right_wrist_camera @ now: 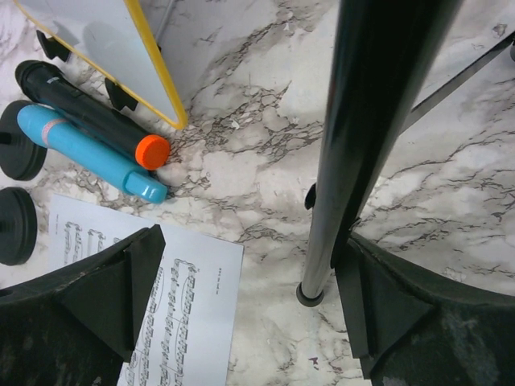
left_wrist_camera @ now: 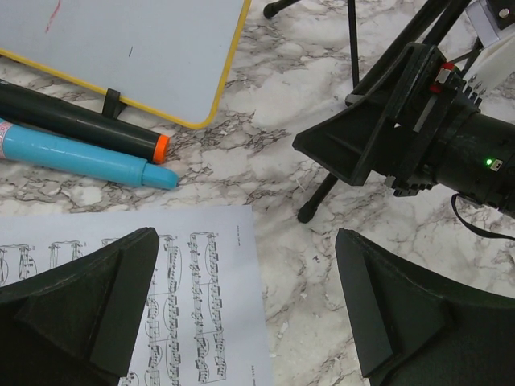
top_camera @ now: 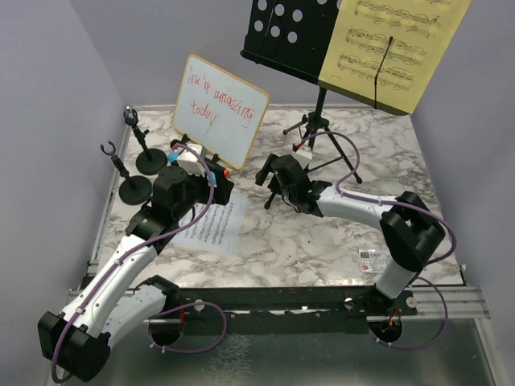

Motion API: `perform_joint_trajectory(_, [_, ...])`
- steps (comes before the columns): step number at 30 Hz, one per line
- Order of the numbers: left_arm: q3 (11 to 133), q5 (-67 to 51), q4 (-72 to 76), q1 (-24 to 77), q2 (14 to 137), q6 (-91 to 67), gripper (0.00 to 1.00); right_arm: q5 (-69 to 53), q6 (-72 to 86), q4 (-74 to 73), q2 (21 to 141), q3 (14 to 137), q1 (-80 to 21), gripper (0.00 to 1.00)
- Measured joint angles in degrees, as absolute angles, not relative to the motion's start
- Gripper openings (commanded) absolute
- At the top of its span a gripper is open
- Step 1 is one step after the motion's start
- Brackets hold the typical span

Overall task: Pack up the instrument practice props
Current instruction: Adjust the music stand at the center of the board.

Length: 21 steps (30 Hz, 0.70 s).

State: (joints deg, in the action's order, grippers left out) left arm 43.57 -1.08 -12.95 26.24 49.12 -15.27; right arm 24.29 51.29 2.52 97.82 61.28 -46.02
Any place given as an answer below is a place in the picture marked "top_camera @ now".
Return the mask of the white sheet music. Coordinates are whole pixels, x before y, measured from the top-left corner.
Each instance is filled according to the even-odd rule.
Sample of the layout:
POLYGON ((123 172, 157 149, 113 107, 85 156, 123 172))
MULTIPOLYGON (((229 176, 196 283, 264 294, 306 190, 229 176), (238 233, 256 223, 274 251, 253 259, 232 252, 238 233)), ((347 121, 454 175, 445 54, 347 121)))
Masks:
POLYGON ((179 232, 172 243, 209 253, 235 254, 248 204, 248 198, 232 195, 226 205, 211 205, 201 220, 179 232))

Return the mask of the blue-headed microphone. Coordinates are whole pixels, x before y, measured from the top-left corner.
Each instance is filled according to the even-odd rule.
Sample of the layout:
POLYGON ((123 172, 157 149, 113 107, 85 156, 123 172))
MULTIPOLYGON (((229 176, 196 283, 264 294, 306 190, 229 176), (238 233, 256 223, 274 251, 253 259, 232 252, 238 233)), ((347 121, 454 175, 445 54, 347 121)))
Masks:
POLYGON ((170 163, 176 162, 178 158, 179 154, 175 151, 171 151, 167 156, 168 162, 170 163))

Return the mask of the black microphone orange tip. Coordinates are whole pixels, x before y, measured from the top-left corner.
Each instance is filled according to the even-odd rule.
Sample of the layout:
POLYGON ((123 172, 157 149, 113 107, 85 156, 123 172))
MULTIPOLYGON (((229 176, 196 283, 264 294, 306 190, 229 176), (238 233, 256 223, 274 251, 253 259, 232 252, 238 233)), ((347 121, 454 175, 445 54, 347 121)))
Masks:
MULTIPOLYGON (((177 165, 182 167, 188 174, 195 176, 205 176, 205 169, 197 159, 197 157, 191 153, 186 151, 183 148, 176 149, 176 144, 180 143, 180 140, 172 140, 170 144, 171 151, 167 156, 168 161, 171 165, 177 165)), ((195 143, 188 143, 188 147, 190 147, 196 154, 200 155, 208 168, 214 173, 218 170, 224 177, 229 177, 229 171, 217 163, 217 158, 209 159, 206 158, 207 149, 202 145, 195 143)))

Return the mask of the black microphone stand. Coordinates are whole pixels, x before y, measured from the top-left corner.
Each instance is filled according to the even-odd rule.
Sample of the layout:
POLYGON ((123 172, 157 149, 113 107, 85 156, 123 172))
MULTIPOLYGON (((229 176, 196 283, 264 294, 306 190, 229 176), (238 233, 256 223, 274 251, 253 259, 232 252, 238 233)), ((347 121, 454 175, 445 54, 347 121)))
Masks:
POLYGON ((152 194, 150 180, 141 175, 131 176, 124 162, 117 156, 115 145, 111 141, 108 141, 108 144, 110 150, 106 150, 103 144, 100 144, 100 149, 103 154, 110 157, 119 175, 124 179, 118 189, 121 201, 131 206, 145 203, 152 194))
POLYGON ((136 168, 143 175, 156 175, 167 165, 167 155, 160 149, 149 148, 146 144, 146 136, 149 130, 141 131, 138 123, 138 112, 130 106, 126 106, 123 117, 125 123, 131 128, 142 152, 136 158, 136 168))

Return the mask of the black tripod music stand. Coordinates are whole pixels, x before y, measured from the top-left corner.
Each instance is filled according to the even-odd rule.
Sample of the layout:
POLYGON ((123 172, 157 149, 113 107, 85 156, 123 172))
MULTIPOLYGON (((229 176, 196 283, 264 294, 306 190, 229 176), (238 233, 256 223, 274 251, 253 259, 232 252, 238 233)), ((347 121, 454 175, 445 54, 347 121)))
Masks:
MULTIPOLYGON (((317 84, 338 12, 335 1, 254 1, 241 56, 317 84)), ((326 87, 319 87, 315 110, 303 115, 290 129, 299 129, 299 143, 310 146, 311 150, 316 138, 329 137, 338 158, 349 165, 351 162, 336 133, 322 116, 326 94, 326 87)))

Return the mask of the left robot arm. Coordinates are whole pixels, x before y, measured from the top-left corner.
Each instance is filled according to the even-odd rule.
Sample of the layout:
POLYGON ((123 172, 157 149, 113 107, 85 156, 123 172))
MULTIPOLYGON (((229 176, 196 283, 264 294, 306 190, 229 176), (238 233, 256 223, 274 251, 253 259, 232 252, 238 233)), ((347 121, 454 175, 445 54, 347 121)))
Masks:
POLYGON ((72 377, 89 382, 138 324, 182 318, 194 305, 182 303, 179 287, 160 276, 146 279, 129 298, 125 293, 177 233, 199 222, 213 204, 228 204, 234 184, 222 166, 206 159, 164 167, 151 187, 100 272, 58 314, 47 312, 38 322, 41 350, 56 384, 72 377))

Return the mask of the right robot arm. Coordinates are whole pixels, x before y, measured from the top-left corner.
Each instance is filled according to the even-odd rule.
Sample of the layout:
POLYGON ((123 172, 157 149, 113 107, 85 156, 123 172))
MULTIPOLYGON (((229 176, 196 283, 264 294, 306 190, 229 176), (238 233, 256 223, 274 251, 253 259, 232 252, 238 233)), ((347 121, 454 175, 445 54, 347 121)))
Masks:
POLYGON ((292 155, 271 154, 255 183, 263 185, 269 175, 270 191, 296 211, 350 220, 382 232, 390 259, 369 295, 369 304, 378 314, 388 314, 398 306, 400 293, 422 272, 445 236, 438 217, 413 192, 393 197, 338 190, 330 182, 309 179, 292 155))

